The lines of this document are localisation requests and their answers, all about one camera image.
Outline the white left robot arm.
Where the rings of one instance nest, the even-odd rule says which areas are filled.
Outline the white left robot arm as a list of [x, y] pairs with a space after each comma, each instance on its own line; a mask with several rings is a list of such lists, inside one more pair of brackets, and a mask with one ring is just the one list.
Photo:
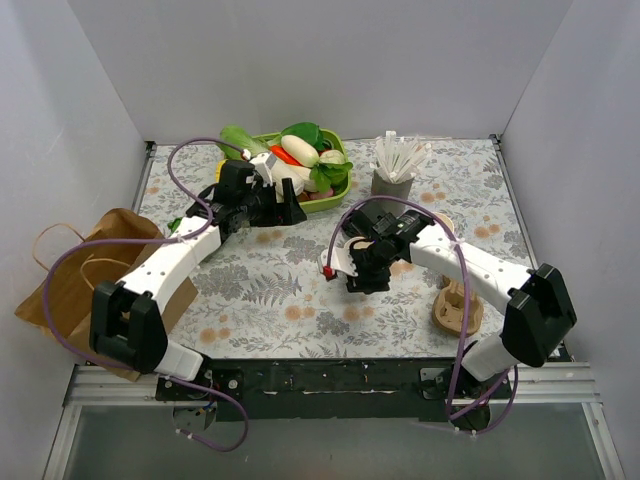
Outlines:
[[228, 160], [217, 183], [196, 196], [176, 231], [137, 268], [95, 287], [91, 349], [141, 374], [178, 378], [193, 400], [213, 386], [202, 354], [169, 340], [162, 314], [171, 297], [209, 255], [244, 225], [291, 226], [307, 218], [295, 182], [277, 159]]

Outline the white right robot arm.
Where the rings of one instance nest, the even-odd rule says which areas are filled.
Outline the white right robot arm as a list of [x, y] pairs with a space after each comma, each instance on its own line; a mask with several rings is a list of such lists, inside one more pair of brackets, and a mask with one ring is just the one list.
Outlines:
[[463, 353], [452, 373], [454, 389], [475, 397], [498, 373], [518, 365], [543, 366], [577, 322], [560, 271], [536, 269], [493, 256], [449, 234], [444, 224], [416, 209], [396, 217], [370, 203], [347, 218], [354, 238], [331, 253], [330, 269], [342, 272], [350, 292], [371, 294], [389, 288], [390, 268], [403, 260], [458, 282], [504, 316], [501, 332]]

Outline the green paper coffee cup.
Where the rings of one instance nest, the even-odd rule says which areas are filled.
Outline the green paper coffee cup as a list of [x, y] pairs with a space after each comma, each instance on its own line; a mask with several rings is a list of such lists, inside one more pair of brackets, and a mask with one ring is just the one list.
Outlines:
[[345, 247], [348, 250], [366, 250], [369, 246], [374, 243], [373, 240], [367, 239], [365, 237], [354, 237], [345, 243]]

